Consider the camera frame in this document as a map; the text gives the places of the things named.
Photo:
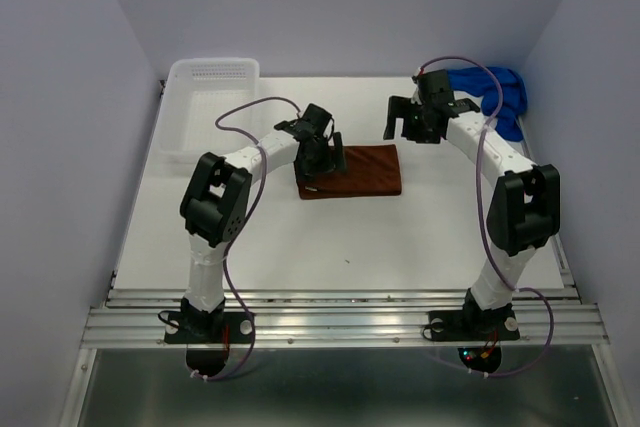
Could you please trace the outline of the brown towel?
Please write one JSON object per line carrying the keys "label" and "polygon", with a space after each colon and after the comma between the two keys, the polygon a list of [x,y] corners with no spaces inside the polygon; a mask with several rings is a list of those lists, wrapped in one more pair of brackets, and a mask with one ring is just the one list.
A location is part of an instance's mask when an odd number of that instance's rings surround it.
{"label": "brown towel", "polygon": [[402,193],[397,148],[390,145],[347,146],[346,171],[296,179],[301,200],[391,197]]}

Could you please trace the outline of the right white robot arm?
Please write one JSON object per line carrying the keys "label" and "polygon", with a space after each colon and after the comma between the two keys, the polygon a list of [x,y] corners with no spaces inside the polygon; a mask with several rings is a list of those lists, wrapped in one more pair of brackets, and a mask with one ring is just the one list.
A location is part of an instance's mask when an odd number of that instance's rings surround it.
{"label": "right white robot arm", "polygon": [[447,141],[473,162],[476,184],[493,189],[490,205],[478,208],[486,261],[460,313],[463,331],[482,337],[511,303],[525,267],[559,230],[560,174],[515,150],[474,101],[456,98],[445,71],[413,81],[411,97],[390,97],[384,139]]}

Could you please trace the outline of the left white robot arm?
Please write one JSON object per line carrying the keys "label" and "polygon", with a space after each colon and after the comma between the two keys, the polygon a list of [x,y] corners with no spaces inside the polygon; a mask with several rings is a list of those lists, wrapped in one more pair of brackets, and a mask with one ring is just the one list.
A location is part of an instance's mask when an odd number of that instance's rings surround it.
{"label": "left white robot arm", "polygon": [[215,339],[222,329],[224,275],[235,239],[257,207],[273,171],[291,165],[296,178],[317,179],[346,170],[341,134],[333,116],[310,104],[292,120],[277,123],[262,138],[223,121],[262,101],[237,107],[216,121],[217,129],[245,137],[249,145],[230,154],[203,154],[196,163],[179,207],[189,234],[190,270],[180,312],[199,340]]}

